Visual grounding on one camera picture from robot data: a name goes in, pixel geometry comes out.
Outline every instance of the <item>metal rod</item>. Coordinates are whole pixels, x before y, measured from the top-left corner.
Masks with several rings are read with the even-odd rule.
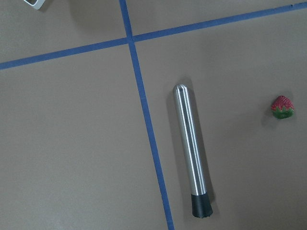
[[[193,215],[200,218],[210,216],[212,209],[203,176],[189,90],[187,86],[179,84],[174,87],[173,95],[188,170]]]

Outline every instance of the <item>strawberry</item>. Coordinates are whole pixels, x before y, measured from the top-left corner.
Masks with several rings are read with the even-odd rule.
[[[294,113],[293,103],[285,96],[279,96],[271,106],[274,117],[284,119],[291,117]]]

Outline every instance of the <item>blue tape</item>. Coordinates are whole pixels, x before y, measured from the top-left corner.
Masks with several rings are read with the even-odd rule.
[[[22,65],[27,65],[31,63],[36,63],[40,61],[51,60],[55,58],[62,58],[65,56],[90,52],[94,50],[105,49],[105,48],[109,48],[113,46],[120,46],[120,45],[124,45],[127,43],[128,42],[126,38],[121,38],[121,39],[111,40],[107,42],[101,42],[101,43],[96,43],[96,44],[87,45],[87,46],[80,46],[80,47],[71,48],[71,49],[65,49],[65,50],[56,51],[56,52],[47,53],[47,54],[41,54],[41,55],[37,55],[33,57],[26,57],[26,58],[14,60],[14,61],[0,63],[0,70],[22,66]]]
[[[158,183],[159,183],[159,188],[160,188],[160,192],[161,192],[166,222],[167,222],[168,230],[175,230],[173,218],[172,218],[172,214],[171,214],[171,209],[170,209],[169,201],[168,201],[168,197],[167,197],[167,191],[166,191],[162,167],[161,167],[161,163],[160,163],[158,148],[157,148],[157,144],[156,144],[155,137],[154,137],[154,130],[153,130],[154,128],[153,128],[152,120],[151,120],[150,113],[149,113],[149,107],[148,107],[145,88],[144,88],[144,84],[143,84],[140,63],[139,63],[135,43],[133,41],[132,29],[131,29],[128,9],[127,9],[127,5],[126,5],[125,0],[119,0],[119,3],[120,3],[123,21],[124,21],[124,24],[125,24],[125,29],[126,29],[127,40],[128,40],[128,45],[129,45],[129,49],[130,49],[132,65],[133,65],[133,69],[134,69],[136,83],[137,83],[137,86],[138,86],[138,91],[139,91],[139,96],[140,96],[140,100],[141,100],[141,105],[142,105],[143,115],[144,115],[144,119],[145,119],[147,134],[148,134],[148,138],[149,138],[150,148],[151,148],[152,155],[153,155],[153,162],[154,162],[154,167],[155,167],[155,171],[156,171],[156,175],[157,175],[157,179],[158,179]]]
[[[235,15],[231,17],[220,18],[220,19],[210,20],[210,21],[201,22],[201,23],[194,23],[194,24],[179,26],[175,28],[150,32],[146,34],[140,34],[140,35],[134,36],[133,40],[134,42],[139,42],[139,41],[149,40],[153,38],[164,37],[168,35],[175,35],[175,34],[184,33],[188,31],[199,30],[199,29],[204,29],[204,28],[213,27],[217,25],[234,23],[234,22],[248,20],[252,18],[259,18],[259,17],[268,16],[268,15],[290,12],[290,11],[295,11],[295,10],[300,10],[300,9],[305,9],[305,8],[307,8],[307,2],[302,2],[302,3],[295,4],[295,5],[288,5],[288,6],[282,6],[282,7],[278,7],[274,9],[255,11],[251,13],[244,13],[244,14]]]

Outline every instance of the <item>white object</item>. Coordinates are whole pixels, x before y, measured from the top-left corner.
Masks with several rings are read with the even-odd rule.
[[[32,6],[34,9],[39,10],[39,8],[41,8],[41,6],[44,4],[45,0],[24,0],[26,3],[28,3],[30,6]]]

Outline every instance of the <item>gray floor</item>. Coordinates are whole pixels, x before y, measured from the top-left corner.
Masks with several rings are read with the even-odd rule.
[[[127,7],[138,35],[297,2]],[[36,11],[3,0],[0,8],[0,63],[126,37],[118,1],[46,0]],[[306,13],[136,43],[176,230],[307,228]],[[196,99],[209,218],[191,214],[177,83]],[[272,117],[281,94],[294,117]],[[0,229],[168,228],[128,45],[1,70],[0,130]]]

